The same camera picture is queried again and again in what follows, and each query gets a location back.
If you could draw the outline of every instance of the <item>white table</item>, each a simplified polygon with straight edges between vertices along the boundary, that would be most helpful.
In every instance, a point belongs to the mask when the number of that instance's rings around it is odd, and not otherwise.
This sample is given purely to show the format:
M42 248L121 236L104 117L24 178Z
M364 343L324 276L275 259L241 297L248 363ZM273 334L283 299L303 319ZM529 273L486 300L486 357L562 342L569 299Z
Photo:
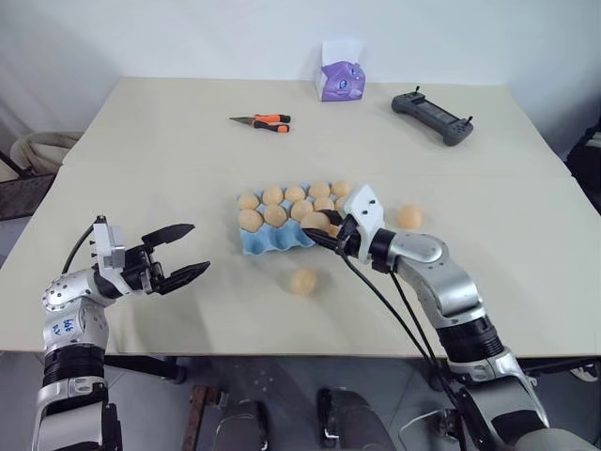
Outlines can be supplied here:
M39 295L103 213L122 226L129 246L161 226L196 224L185 239L157 249L166 272L211 261L199 279L166 297L110 307L109 351L417 355L334 254L241 253L237 194L347 179L370 183L388 217L405 203L423 209L421 231L448 243L516 354L598 354L601 222L569 172L506 88L422 86L454 114L474 116L474 133L456 148L392 113L393 96L412 88L371 84L362 101L320 103L306 82L122 80L0 271L0 349L42 347ZM290 114L292 132L227 120L255 113ZM72 268L90 264L82 249ZM288 290L303 266L320 271L309 299ZM400 308L388 278L367 274Z

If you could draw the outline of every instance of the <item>orange handled pliers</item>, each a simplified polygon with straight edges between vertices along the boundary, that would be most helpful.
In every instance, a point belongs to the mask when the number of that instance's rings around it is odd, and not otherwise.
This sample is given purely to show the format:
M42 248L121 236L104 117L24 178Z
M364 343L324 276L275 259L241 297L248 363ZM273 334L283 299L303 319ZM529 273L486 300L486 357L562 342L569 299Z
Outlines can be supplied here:
M276 133L290 132L290 126L287 125L290 122L290 116L286 115L254 115L253 117L230 117L230 119L256 129L265 129Z

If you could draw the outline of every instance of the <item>tissue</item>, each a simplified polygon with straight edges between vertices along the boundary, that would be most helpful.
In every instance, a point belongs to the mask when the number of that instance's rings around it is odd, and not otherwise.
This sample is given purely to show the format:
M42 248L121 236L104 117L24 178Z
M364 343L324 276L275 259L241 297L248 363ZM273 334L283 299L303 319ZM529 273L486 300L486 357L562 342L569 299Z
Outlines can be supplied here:
M365 72L359 64L363 45L347 39L323 42L321 68L316 76L321 101L358 101L365 89Z

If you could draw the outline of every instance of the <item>egg carton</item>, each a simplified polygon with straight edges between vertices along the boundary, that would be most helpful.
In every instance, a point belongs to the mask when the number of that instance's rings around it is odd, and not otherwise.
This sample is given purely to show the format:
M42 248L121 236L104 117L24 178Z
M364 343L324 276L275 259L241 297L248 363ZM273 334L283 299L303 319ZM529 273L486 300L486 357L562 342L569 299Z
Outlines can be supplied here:
M307 194L306 200L312 204L315 203L315 198L308 195L311 183L298 183L298 186L300 186ZM281 186L280 188L282 188L282 192L285 192L287 186ZM259 202L262 202L263 191L264 190L259 190L254 192L254 195L259 199ZM330 199L335 203L338 196L330 195ZM242 240L242 253L245 256L260 256L268 251L284 252L293 247L311 247L316 244L315 241L307 237L302 231L301 224L290 217L292 202L284 199L280 202L280 207L282 207L288 215L288 219L282 226L274 227L273 225L263 223L256 232L249 232L242 228L239 230L240 239ZM255 210L263 216L265 204L260 203Z

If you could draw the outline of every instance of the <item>black game controller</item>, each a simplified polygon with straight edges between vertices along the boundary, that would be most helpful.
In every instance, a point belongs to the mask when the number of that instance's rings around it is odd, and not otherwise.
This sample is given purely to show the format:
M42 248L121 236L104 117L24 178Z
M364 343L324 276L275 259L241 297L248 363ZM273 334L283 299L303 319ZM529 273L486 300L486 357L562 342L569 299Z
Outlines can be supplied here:
M425 95L415 91L396 96L392 108L395 113L411 115L442 135L442 142L455 146L470 136L473 130L471 117L460 119L425 99Z

